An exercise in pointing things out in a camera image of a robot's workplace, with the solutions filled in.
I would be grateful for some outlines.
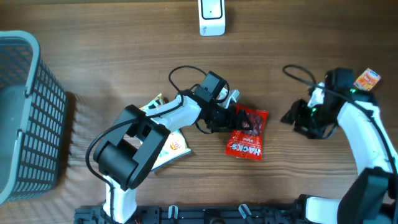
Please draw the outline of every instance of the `red bag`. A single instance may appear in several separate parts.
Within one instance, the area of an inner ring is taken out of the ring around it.
[[[250,122],[251,131],[233,131],[226,145],[225,154],[244,159],[262,160],[262,132],[266,126],[268,111],[252,110],[236,105],[236,111],[244,109]]]

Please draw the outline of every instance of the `snack package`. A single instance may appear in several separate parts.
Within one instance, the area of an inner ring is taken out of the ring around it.
[[[266,126],[268,111],[252,110],[236,105],[237,111],[244,109],[250,122],[253,124],[251,131],[233,131],[229,139],[225,154],[244,159],[262,160],[262,132]]]
[[[151,102],[140,108],[141,110],[149,110],[165,105],[165,100],[162,94],[157,95]],[[164,144],[159,156],[157,157],[151,171],[154,171],[163,165],[177,159],[181,156],[191,153],[191,149],[187,147],[185,138],[182,136],[180,130],[177,130],[169,135]]]
[[[354,86],[360,90],[370,91],[380,79],[379,74],[368,68],[355,80]]]

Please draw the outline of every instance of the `teal basket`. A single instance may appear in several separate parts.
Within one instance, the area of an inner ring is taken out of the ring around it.
[[[0,32],[0,204],[55,187],[66,111],[35,37]]]

